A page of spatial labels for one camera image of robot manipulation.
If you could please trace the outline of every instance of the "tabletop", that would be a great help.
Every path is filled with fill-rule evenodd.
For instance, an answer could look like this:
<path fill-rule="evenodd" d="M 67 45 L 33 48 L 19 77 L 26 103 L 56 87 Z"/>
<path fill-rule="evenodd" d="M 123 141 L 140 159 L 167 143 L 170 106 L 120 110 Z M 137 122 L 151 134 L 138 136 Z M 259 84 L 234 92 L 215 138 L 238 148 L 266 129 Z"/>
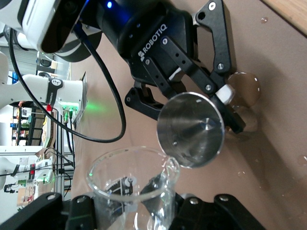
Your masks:
<path fill-rule="evenodd" d="M 197 12 L 206 0 L 172 0 L 176 7 Z M 207 202 L 216 194 L 235 196 L 266 229 L 307 228 L 307 39 L 261 1 L 224 0 L 231 18 L 237 71 L 256 76 L 260 98 L 247 108 L 257 118 L 256 130 L 227 132 L 220 154 L 198 169 L 181 169 L 179 194 L 192 193 Z M 212 68 L 212 36 L 198 34 L 199 59 Z M 108 67 L 122 101 L 133 86 L 127 63 L 103 36 L 97 49 Z M 72 63 L 73 79 L 86 71 L 88 105 L 77 131 L 95 138 L 120 132 L 115 100 L 92 57 Z M 197 92 L 188 77 L 188 91 Z M 166 99 L 153 89 L 158 101 Z M 102 154 L 131 146 L 160 149 L 156 121 L 124 106 L 125 136 L 114 143 L 75 138 L 76 170 L 72 197 L 91 191 L 86 174 Z"/>

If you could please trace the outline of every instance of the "white robot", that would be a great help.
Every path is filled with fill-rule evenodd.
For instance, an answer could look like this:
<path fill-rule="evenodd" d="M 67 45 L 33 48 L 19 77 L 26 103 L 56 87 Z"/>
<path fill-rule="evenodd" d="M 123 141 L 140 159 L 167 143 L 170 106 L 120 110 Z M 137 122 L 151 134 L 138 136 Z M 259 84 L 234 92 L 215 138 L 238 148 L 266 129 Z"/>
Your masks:
<path fill-rule="evenodd" d="M 0 109 L 13 102 L 32 99 L 20 82 L 8 82 L 8 58 L 0 52 Z M 27 74 L 23 76 L 34 96 L 43 104 L 49 104 L 61 115 L 72 111 L 74 122 L 86 105 L 86 82 L 82 80 L 61 80 Z"/>
<path fill-rule="evenodd" d="M 8 174 L 16 180 L 49 180 L 53 170 L 53 156 L 35 164 L 19 165 L 0 157 L 0 174 Z M 3 189 L 6 176 L 0 176 L 0 190 Z"/>

